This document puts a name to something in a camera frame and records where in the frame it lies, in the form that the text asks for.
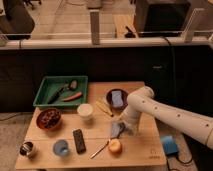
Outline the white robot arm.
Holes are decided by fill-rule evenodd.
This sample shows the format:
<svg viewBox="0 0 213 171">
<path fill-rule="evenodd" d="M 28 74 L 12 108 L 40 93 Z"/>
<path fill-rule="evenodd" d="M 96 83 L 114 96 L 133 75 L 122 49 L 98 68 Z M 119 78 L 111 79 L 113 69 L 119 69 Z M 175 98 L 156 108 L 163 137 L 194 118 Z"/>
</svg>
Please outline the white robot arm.
<svg viewBox="0 0 213 171">
<path fill-rule="evenodd" d="M 213 118 L 166 105 L 154 100 L 154 91 L 143 86 L 127 96 L 120 119 L 135 133 L 141 114 L 149 114 L 213 150 Z"/>
</svg>

